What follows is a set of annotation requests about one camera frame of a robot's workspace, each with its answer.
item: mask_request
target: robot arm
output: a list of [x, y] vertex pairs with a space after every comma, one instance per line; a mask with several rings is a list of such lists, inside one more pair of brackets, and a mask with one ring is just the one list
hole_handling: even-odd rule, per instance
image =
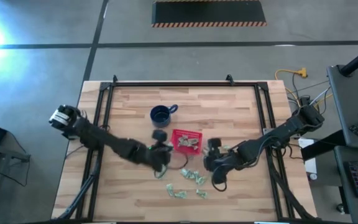
[[49, 119], [49, 123], [63, 131], [63, 135], [68, 139], [79, 137], [87, 148], [97, 149], [107, 145], [121, 158], [135, 164], [147, 165], [158, 172], [162, 171], [163, 165], [170, 162], [172, 147], [163, 144], [167, 140], [167, 134], [161, 130], [154, 131], [153, 138], [157, 143], [149, 149], [135, 139], [118, 138], [91, 124], [87, 118], [82, 117], [79, 109], [72, 106], [59, 106]]
[[323, 125], [324, 118], [313, 106], [302, 106], [296, 114], [285, 123], [273, 129], [271, 132], [258, 139], [240, 142], [221, 154], [218, 147], [220, 139], [210, 139], [208, 155], [204, 158], [204, 166], [208, 171], [214, 172], [212, 181], [214, 184], [226, 182], [226, 174], [233, 169], [242, 170], [256, 165], [263, 148], [274, 146], [283, 147], [294, 134], [303, 135], [314, 131]]

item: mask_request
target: yellow extension cord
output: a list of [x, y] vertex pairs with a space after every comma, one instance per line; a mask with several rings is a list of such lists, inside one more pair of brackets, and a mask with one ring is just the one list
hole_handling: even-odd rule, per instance
[[[276, 80], [278, 80], [278, 77], [277, 77], [277, 74], [279, 72], [289, 72], [289, 73], [295, 73], [297, 75], [300, 75], [302, 78], [307, 78], [308, 75], [306, 74], [306, 68], [302, 68], [301, 70], [299, 71], [294, 71], [294, 70], [288, 70], [288, 69], [278, 69], [275, 73], [274, 73], [274, 77]], [[298, 104], [298, 106], [300, 107], [301, 104], [299, 103], [299, 99], [296, 97], [296, 95], [294, 94], [294, 91], [290, 90], [289, 88], [285, 87], [285, 90], [288, 91], [289, 93], [291, 93], [291, 95], [294, 97], [296, 103]], [[331, 96], [333, 96], [333, 94], [330, 94], [326, 97], [324, 97], [324, 99], [328, 99], [330, 98]], [[314, 105], [315, 108], [317, 108], [317, 106], [322, 103], [324, 101], [324, 99], [321, 99], [319, 101], [316, 102], [316, 104]]]

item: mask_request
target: concrete floor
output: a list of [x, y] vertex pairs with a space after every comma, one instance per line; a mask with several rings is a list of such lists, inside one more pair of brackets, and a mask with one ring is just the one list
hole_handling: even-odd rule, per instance
[[[267, 27], [153, 29], [152, 0], [110, 0], [99, 42], [358, 40], [358, 1], [260, 1]], [[91, 44], [102, 2], [1, 0], [0, 44]], [[327, 80], [326, 67], [357, 54], [358, 45], [98, 49], [89, 79], [222, 80], [230, 73], [237, 80], [271, 80], [278, 69], [306, 67], [309, 77], [295, 80], [300, 89]], [[0, 127], [32, 155], [27, 187], [4, 181], [0, 223], [50, 218], [68, 141], [47, 121], [58, 105], [77, 104], [89, 55], [89, 49], [0, 50]], [[291, 74], [279, 76], [292, 88]], [[300, 94], [314, 97], [327, 87]], [[341, 128], [332, 98], [327, 107], [324, 126], [307, 136], [323, 138]], [[318, 158], [318, 164], [332, 162], [332, 155]], [[11, 175], [24, 180], [26, 168], [12, 168]], [[337, 188], [312, 185], [312, 192], [319, 217], [350, 221], [334, 210]]]

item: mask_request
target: black floor mat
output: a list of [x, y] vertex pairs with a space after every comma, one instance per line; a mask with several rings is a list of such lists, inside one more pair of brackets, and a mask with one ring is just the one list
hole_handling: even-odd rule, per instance
[[266, 26], [258, 0], [161, 0], [153, 3], [152, 27]]

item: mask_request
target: metal bracket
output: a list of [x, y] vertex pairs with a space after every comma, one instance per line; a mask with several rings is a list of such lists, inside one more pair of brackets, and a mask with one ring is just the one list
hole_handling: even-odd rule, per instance
[[267, 86], [267, 82], [258, 82], [259, 88], [263, 89], [263, 91], [269, 91], [269, 87]]
[[116, 75], [114, 75], [113, 77], [112, 77], [112, 85], [113, 86], [116, 86], [116, 82], [118, 81], [118, 78], [117, 78], [117, 76]]
[[267, 133], [273, 131], [274, 128], [264, 128], [262, 131], [264, 133], [264, 135], [266, 135]]
[[234, 80], [233, 80], [233, 77], [230, 75], [230, 74], [228, 74], [227, 76], [226, 76], [226, 81], [229, 81], [230, 82], [230, 86], [234, 86]]
[[104, 91], [107, 88], [109, 88], [110, 86], [111, 86], [111, 82], [102, 82], [102, 83], [100, 83], [99, 90]]

